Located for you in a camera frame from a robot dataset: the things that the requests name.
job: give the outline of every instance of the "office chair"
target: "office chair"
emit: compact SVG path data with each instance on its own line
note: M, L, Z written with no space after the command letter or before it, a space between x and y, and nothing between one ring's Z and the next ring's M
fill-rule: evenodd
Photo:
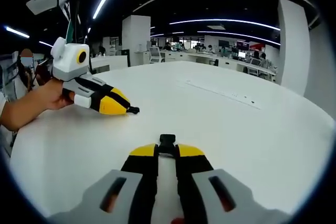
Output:
M255 66L260 66L261 65L261 60L257 60L255 58L252 58L250 64L255 65ZM247 67L247 73L252 75L252 76L259 76L259 70L254 69L254 68Z
M162 57L158 47L150 47L149 54L150 54L149 64L165 62L165 58Z
M265 60L265 59L263 59L262 61L261 61L261 67L262 68L266 68L266 69L269 69L269 67L270 67L270 61L269 60ZM260 71L259 72L259 77L262 77L262 78L264 78L264 79L266 79L266 77L268 77L268 73L266 73L266 72L264 72L264 71Z

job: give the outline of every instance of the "gray gripper housing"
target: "gray gripper housing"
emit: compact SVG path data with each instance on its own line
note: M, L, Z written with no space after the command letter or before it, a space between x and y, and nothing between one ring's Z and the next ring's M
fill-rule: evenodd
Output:
M78 78L91 81L97 85L100 85L101 87L103 87L106 84L104 81L100 80L99 78L94 77L90 73L82 74ZM80 85L75 79L72 79L70 81L65 81L63 83L63 88L69 91L73 91L75 94L81 95L82 97L91 97L91 95L94 93L93 90L90 90Z
M280 224L289 219L289 216L280 210L269 210L256 203L251 189L222 169L194 173L192 176L204 204L207 224ZM211 183L214 178L232 199L233 210L224 210Z
M48 218L51 223L80 224L128 224L134 194L142 174L112 170L84 193L82 202L69 212L61 212ZM122 180L112 212L100 206L115 182Z

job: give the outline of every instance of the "yellow plastic part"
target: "yellow plastic part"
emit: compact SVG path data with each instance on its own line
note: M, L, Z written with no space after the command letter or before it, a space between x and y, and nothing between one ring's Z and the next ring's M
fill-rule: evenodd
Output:
M130 153L130 156L154 156L155 144L149 144L136 148Z
M185 145L185 144L178 144L180 150L180 157L190 157L190 156L201 156L204 155L200 149Z
M124 108L114 99L105 96L100 101L99 113L104 115L122 115L126 114L126 108Z
M130 101L124 96L124 94L121 93L121 91L120 91L119 89L117 89L117 88L113 88L113 89L111 90L111 92L120 95L120 96L123 97L126 101L130 102Z
M85 52L85 53L86 53L86 51L85 51L84 49L82 49L82 50L80 50L80 51L78 52L78 54L77 54L77 64L82 64L82 62L79 62L79 56L80 56L80 54L81 54L82 52Z

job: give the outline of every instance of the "human arm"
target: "human arm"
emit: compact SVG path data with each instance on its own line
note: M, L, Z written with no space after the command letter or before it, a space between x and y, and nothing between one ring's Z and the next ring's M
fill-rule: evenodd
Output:
M45 110L58 110L72 104L62 96L62 82L51 79L44 86L26 94L21 99L6 102L0 117L0 124L10 131L17 131Z

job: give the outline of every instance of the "white round table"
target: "white round table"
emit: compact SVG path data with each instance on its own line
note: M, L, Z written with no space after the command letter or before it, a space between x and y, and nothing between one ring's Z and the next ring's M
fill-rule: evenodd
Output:
M328 161L333 119L269 81L183 61L97 77L122 90L140 113L105 116L72 105L44 112L18 133L10 166L46 217L75 208L88 187L160 134L200 148L215 169L251 188L255 201L289 214L307 199ZM173 193L174 162L160 158L159 169L169 172L159 172L152 223L170 223L182 214Z

